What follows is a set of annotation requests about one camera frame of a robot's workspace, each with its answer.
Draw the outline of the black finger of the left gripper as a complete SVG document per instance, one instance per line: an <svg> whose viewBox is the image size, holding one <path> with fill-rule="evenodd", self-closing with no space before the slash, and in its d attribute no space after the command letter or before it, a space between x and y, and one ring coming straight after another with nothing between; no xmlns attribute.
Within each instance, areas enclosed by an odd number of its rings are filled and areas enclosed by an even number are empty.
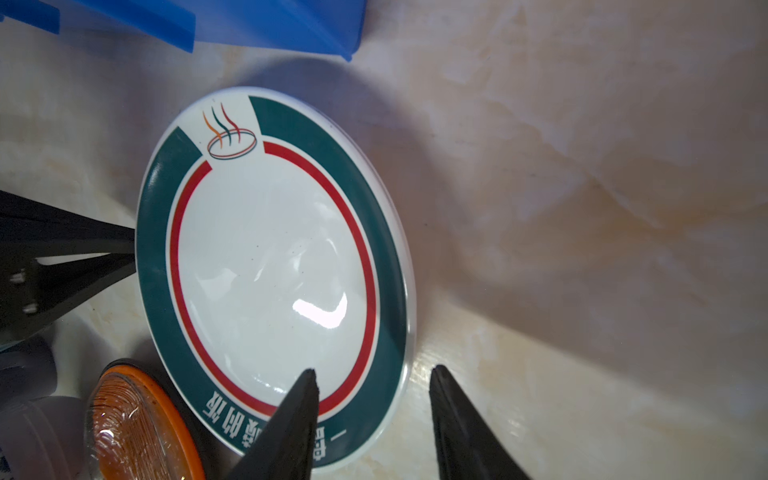
<svg viewBox="0 0 768 480"><path fill-rule="evenodd" d="M1 193L1 343L16 345L136 272L135 230Z"/></svg>

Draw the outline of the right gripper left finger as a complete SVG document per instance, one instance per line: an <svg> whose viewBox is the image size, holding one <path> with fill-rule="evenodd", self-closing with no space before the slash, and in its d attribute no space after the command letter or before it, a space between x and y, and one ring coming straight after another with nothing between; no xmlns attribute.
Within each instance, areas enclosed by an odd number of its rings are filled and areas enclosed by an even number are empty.
<svg viewBox="0 0 768 480"><path fill-rule="evenodd" d="M306 369L226 479L310 479L318 405L316 373Z"/></svg>

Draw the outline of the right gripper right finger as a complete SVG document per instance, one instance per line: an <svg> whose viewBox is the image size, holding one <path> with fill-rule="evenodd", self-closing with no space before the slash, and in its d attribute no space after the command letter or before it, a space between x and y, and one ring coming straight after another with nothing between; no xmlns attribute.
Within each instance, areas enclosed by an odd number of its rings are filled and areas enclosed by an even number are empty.
<svg viewBox="0 0 768 480"><path fill-rule="evenodd" d="M429 396L441 479L529 479L446 366L432 369Z"/></svg>

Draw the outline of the clear ribbed glass plate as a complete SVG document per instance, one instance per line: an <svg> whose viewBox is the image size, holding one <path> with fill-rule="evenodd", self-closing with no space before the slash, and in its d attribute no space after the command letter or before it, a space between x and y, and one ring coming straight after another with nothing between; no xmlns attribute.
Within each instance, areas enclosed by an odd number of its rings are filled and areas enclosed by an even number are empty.
<svg viewBox="0 0 768 480"><path fill-rule="evenodd" d="M148 367L119 359L102 371L84 417L91 479L205 479L188 415Z"/></svg>

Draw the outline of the green rimmed white plate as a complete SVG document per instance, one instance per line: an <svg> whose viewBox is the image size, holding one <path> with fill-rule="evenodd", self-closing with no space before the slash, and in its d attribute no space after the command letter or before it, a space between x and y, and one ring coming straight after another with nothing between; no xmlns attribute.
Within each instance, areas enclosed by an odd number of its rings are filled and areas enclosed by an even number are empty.
<svg viewBox="0 0 768 480"><path fill-rule="evenodd" d="M233 452L307 369L316 472L358 459L392 420L414 356L413 262L372 163L322 112L257 87L182 111L145 173L135 258L171 381Z"/></svg>

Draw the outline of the blue plastic bin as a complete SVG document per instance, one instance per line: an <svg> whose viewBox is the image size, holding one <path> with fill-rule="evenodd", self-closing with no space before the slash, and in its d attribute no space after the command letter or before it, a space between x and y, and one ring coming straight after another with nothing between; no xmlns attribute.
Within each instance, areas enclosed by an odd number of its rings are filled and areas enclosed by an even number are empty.
<svg viewBox="0 0 768 480"><path fill-rule="evenodd" d="M143 33L191 53L195 42L271 48L352 59L365 1L3 1L10 18L64 30Z"/></svg>

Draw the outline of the lavender mug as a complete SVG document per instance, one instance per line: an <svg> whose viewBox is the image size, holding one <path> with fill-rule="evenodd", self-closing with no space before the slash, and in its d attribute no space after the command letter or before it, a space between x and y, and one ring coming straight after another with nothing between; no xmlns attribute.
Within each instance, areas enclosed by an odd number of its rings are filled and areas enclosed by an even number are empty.
<svg viewBox="0 0 768 480"><path fill-rule="evenodd" d="M83 471L85 403L56 396L57 382L43 338L1 352L3 479L76 479Z"/></svg>

